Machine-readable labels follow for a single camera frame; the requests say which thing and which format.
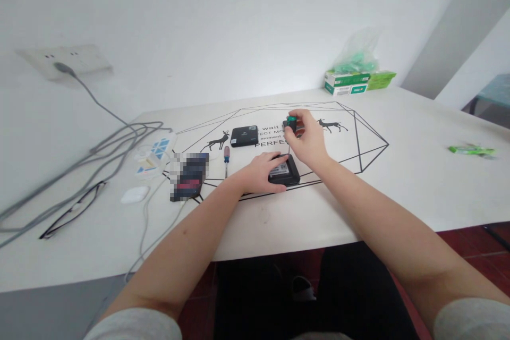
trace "sleeve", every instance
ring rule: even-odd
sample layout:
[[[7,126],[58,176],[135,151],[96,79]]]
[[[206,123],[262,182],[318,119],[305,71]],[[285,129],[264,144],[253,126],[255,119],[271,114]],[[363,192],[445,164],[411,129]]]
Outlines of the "sleeve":
[[[100,321],[84,340],[182,340],[170,316],[147,308],[130,308]]]
[[[436,340],[510,338],[510,305],[470,297],[444,306],[434,323]]]

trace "wall outlet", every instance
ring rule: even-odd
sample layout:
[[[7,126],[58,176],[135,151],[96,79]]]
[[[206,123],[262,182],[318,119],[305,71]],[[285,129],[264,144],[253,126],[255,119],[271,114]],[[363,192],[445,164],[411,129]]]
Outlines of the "wall outlet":
[[[99,47],[93,44],[74,47],[44,49],[24,49],[17,53],[28,61],[47,80],[58,80],[68,76],[53,66],[56,62],[70,66],[76,74],[91,73],[112,68],[102,55]]]

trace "small screwdriver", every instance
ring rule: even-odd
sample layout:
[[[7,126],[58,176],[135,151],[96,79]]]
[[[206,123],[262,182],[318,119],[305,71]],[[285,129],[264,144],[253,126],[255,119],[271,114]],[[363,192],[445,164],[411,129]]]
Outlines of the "small screwdriver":
[[[225,149],[223,150],[223,158],[225,158],[225,179],[228,177],[228,162],[230,162],[230,147],[225,146]]]
[[[298,129],[298,119],[294,116],[287,116],[287,126],[290,126],[293,133],[296,134],[296,130]],[[288,154],[291,153],[291,146],[288,146]]]

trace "forearm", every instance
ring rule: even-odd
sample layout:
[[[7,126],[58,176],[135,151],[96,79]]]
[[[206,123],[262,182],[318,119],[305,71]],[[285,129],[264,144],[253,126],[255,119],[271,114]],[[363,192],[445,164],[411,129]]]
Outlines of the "forearm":
[[[510,303],[425,223],[364,180],[330,158],[313,170],[354,229],[402,283],[429,329],[439,309],[455,299],[481,297]]]
[[[363,240],[400,280],[455,266],[457,254],[426,224],[345,167],[328,159],[316,173]]]
[[[234,178],[222,182],[160,242],[102,318],[146,307],[177,319],[213,258],[242,193]]]

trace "eyeglasses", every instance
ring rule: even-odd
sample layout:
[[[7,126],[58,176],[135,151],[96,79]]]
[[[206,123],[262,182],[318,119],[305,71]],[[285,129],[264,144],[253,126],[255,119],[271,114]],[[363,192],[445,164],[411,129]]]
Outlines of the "eyeglasses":
[[[39,239],[50,239],[65,225],[82,215],[97,198],[99,192],[106,185],[106,182],[98,182],[92,186],[73,206],[53,222],[53,224],[39,237]]]

